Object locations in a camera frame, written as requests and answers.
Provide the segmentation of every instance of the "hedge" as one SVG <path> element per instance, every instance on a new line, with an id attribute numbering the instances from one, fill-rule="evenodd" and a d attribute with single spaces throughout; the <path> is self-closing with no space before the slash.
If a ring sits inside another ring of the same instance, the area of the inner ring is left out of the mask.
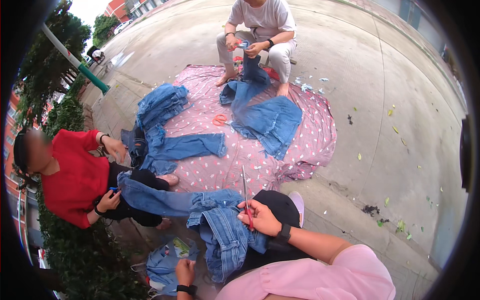
<path id="1" fill-rule="evenodd" d="M 84 76 L 79 75 L 61 103 L 49 113 L 44 131 L 51 138 L 62 128 L 83 130 L 83 105 L 77 100 L 83 83 Z M 58 272 L 69 300 L 146 298 L 146 289 L 135 280 L 108 227 L 97 221 L 80 229 L 52 214 L 45 207 L 41 182 L 36 198 L 47 261 Z"/>

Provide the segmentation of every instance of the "bare foot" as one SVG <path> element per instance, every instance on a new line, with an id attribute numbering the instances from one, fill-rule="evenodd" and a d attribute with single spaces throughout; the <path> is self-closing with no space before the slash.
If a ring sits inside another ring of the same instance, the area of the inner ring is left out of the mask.
<path id="1" fill-rule="evenodd" d="M 172 225 L 172 221 L 169 218 L 162 218 L 162 223 L 155 228 L 159 230 L 168 229 Z"/>
<path id="2" fill-rule="evenodd" d="M 169 186 L 174 186 L 179 183 L 179 177 L 173 174 L 157 176 L 157 178 L 165 180 L 166 182 L 168 182 Z"/>
<path id="3" fill-rule="evenodd" d="M 235 71 L 233 72 L 227 72 L 223 74 L 223 76 L 215 83 L 216 86 L 221 86 L 225 82 L 227 82 L 230 78 L 233 78 L 237 76 L 237 73 Z"/>
<path id="4" fill-rule="evenodd" d="M 277 96 L 288 96 L 288 83 L 286 84 L 280 84 L 278 86 L 278 90 L 276 91 Z"/>

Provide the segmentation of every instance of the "red brick building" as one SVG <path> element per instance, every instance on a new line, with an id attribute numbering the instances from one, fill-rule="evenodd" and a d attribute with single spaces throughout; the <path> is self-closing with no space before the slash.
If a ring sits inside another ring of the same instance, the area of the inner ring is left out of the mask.
<path id="1" fill-rule="evenodd" d="M 42 235 L 40 233 L 40 225 L 38 219 L 38 203 L 35 198 L 36 190 L 27 187 L 21 193 L 17 190 L 20 178 L 15 175 L 13 170 L 13 144 L 20 128 L 15 126 L 17 118 L 17 105 L 19 97 L 12 91 L 10 101 L 7 106 L 7 117 L 5 119 L 5 141 L 3 141 L 3 163 L 5 172 L 5 187 L 7 189 L 8 202 L 12 218 L 18 230 L 18 222 L 20 221 L 21 232 L 19 236 L 22 238 L 22 244 L 26 245 L 25 237 L 28 237 L 28 244 L 34 247 L 43 245 Z M 47 114 L 52 109 L 48 104 L 48 110 L 42 115 L 42 123 L 47 120 Z M 20 220 L 18 218 L 18 202 L 20 199 Z M 27 211 L 25 213 L 25 200 L 27 203 Z M 25 231 L 25 221 L 27 223 L 27 231 Z"/>
<path id="2" fill-rule="evenodd" d="M 128 9 L 125 6 L 125 0 L 113 0 L 105 8 L 103 13 L 107 17 L 115 16 L 120 22 L 126 22 L 130 18 L 127 16 Z"/>

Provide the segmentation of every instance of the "street light pole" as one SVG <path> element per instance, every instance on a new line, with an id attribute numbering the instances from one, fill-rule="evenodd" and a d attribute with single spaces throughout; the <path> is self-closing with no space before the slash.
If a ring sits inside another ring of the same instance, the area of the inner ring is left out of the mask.
<path id="1" fill-rule="evenodd" d="M 48 37 L 50 42 L 57 48 L 63 56 L 65 56 L 66 59 L 75 67 L 77 68 L 80 72 L 82 72 L 90 81 L 98 87 L 102 93 L 105 95 L 105 93 L 110 89 L 108 85 L 105 83 L 101 82 L 100 79 L 98 79 L 95 75 L 90 72 L 82 63 L 75 57 L 73 56 L 70 51 L 65 48 L 65 46 L 57 39 L 57 37 L 50 31 L 50 29 L 47 27 L 47 25 L 42 24 L 42 31 L 45 33 L 45 35 Z"/>

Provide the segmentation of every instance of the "black cap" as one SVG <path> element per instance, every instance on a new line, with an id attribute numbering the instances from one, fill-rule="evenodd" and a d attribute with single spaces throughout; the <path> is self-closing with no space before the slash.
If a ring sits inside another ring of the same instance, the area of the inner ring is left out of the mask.
<path id="1" fill-rule="evenodd" d="M 27 129 L 23 128 L 15 137 L 13 145 L 13 160 L 22 173 L 27 173 L 27 147 L 25 145 L 25 134 Z"/>

